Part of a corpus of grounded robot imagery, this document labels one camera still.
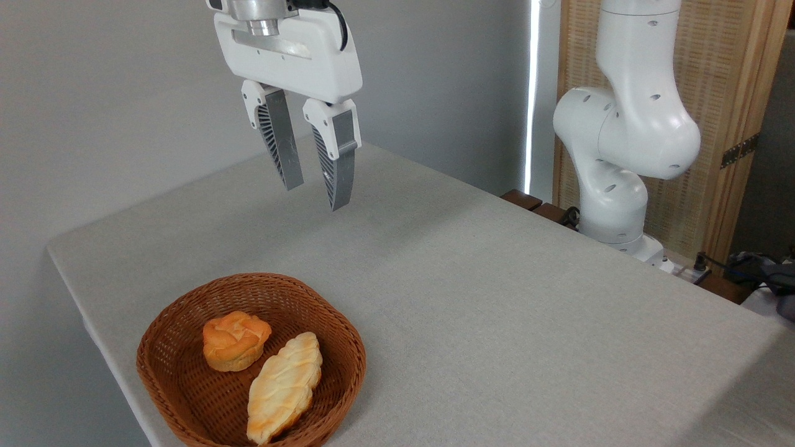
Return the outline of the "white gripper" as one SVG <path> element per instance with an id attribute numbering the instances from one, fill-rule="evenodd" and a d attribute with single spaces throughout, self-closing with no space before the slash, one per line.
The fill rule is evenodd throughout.
<path id="1" fill-rule="evenodd" d="M 358 113 L 349 98 L 363 87 L 363 79 L 341 10 L 284 5 L 281 17 L 273 12 L 260 22 L 239 22 L 233 9 L 213 6 L 219 45 L 231 73 L 245 78 L 241 94 L 249 123 L 260 133 L 282 183 L 289 191 L 304 183 L 287 90 L 309 98 L 302 111 L 312 127 L 330 209 L 346 206 L 354 186 L 355 150 L 361 147 Z"/>

